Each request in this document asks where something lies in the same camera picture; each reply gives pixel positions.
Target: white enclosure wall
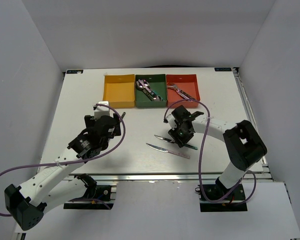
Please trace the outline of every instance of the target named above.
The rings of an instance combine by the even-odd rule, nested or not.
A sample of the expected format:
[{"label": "white enclosure wall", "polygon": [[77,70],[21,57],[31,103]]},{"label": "white enclosure wall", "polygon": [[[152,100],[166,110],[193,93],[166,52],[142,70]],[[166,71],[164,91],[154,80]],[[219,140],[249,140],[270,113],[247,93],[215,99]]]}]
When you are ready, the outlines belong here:
[{"label": "white enclosure wall", "polygon": [[274,0],[23,0],[61,70],[234,66]]},{"label": "white enclosure wall", "polygon": [[[62,78],[21,0],[0,0],[0,172],[39,162]],[[8,213],[5,187],[34,172],[0,178],[0,211]],[[11,238],[14,225],[12,217],[0,217],[0,240]]]},{"label": "white enclosure wall", "polygon": [[271,173],[286,182],[300,228],[300,1],[276,1],[240,71]]}]

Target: knife handle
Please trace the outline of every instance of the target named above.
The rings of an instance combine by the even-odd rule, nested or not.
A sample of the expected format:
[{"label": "knife handle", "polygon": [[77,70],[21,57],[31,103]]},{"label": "knife handle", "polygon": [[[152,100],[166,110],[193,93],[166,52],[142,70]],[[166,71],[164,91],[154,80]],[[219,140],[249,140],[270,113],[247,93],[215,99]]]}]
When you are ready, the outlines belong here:
[{"label": "knife handle", "polygon": [[190,148],[190,149],[198,150],[198,148],[196,146],[192,146],[192,145],[189,145],[189,144],[185,144],[184,146],[187,147],[187,148]]},{"label": "knife handle", "polygon": [[177,156],[185,158],[185,159],[190,159],[190,156],[185,155],[185,154],[180,153],[180,152],[175,152],[175,151],[168,150],[168,153],[173,154],[173,155],[177,155]]}]

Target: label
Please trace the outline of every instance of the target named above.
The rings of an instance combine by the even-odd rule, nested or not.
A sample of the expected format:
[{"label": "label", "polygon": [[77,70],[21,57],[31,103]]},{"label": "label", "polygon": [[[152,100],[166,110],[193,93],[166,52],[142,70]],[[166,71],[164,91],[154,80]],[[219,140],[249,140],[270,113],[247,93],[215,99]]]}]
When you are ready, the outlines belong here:
[{"label": "label", "polygon": [[215,67],[214,71],[216,72],[232,72],[231,67]]}]

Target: white tabletop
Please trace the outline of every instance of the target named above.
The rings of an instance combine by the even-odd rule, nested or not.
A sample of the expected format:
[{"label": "white tabletop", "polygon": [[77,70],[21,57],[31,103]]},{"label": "white tabletop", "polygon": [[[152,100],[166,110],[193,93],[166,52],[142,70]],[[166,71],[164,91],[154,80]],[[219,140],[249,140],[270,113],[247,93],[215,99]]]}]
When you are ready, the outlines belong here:
[{"label": "white tabletop", "polygon": [[[230,71],[216,72],[214,68],[85,69],[82,74],[65,75],[42,163],[52,162],[85,128],[84,116],[93,115],[93,104],[102,101],[104,76],[126,74],[196,74],[201,101],[208,106],[211,116],[234,123],[247,119],[234,75]],[[197,173],[199,150],[178,148],[154,137],[154,134],[169,136],[170,128],[163,123],[165,110],[117,109],[120,114],[126,112],[126,137],[121,146],[107,156],[88,162],[73,174]],[[189,111],[205,112],[202,107]],[[137,124],[140,122],[143,123],[142,128]],[[202,137],[202,134],[196,133],[189,144],[199,148]],[[119,139],[115,137],[111,140],[109,148],[116,145]],[[146,143],[188,154],[191,159],[156,151]],[[202,172],[221,173],[229,161],[225,144],[208,136],[203,150]],[[251,169],[262,172],[261,162]]]},{"label": "white tabletop", "polygon": [[[200,212],[196,182],[120,182],[111,210],[59,206],[26,240],[288,240],[300,238],[283,182],[259,182],[243,212]],[[253,183],[243,183],[245,194]],[[22,233],[19,225],[14,230]]]}]

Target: utensil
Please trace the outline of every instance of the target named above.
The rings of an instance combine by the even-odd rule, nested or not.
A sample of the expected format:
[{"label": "utensil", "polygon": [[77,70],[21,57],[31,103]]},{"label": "utensil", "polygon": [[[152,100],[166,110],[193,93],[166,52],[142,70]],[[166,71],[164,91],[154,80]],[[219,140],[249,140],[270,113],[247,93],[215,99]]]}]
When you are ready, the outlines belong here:
[{"label": "utensil", "polygon": [[154,90],[150,88],[150,84],[145,79],[139,79],[135,82],[135,88],[143,92],[148,99],[155,102],[162,101],[162,97],[159,96]]},{"label": "utensil", "polygon": [[[158,135],[154,135],[157,139],[160,139],[166,143],[170,143],[170,144],[177,144],[174,140],[171,140],[169,138],[166,138],[166,137],[163,137],[163,136],[158,136]],[[187,148],[190,148],[190,149],[194,149],[194,150],[198,150],[198,148],[196,146],[192,146],[190,144],[185,144],[184,145],[185,147]]]},{"label": "utensil", "polygon": [[177,155],[177,156],[180,156],[180,157],[185,158],[185,159],[190,159],[190,156],[185,155],[185,154],[183,154],[183,153],[180,153],[180,152],[174,152],[174,151],[165,149],[165,148],[163,148],[163,147],[155,146],[155,145],[152,145],[152,144],[149,144],[149,143],[146,143],[146,144],[147,144],[150,148],[155,149],[155,150],[157,150],[157,151],[160,151],[160,152],[163,152],[163,153],[169,153],[169,154]]},{"label": "utensil", "polygon": [[173,83],[173,82],[169,82],[167,84],[167,88],[176,91],[176,93],[179,94],[179,96],[182,97],[183,99],[193,99],[193,100],[196,100],[195,98],[193,98],[192,96],[190,96],[188,93],[186,93],[185,91],[183,91],[180,88],[178,88],[178,86],[175,83]]}]

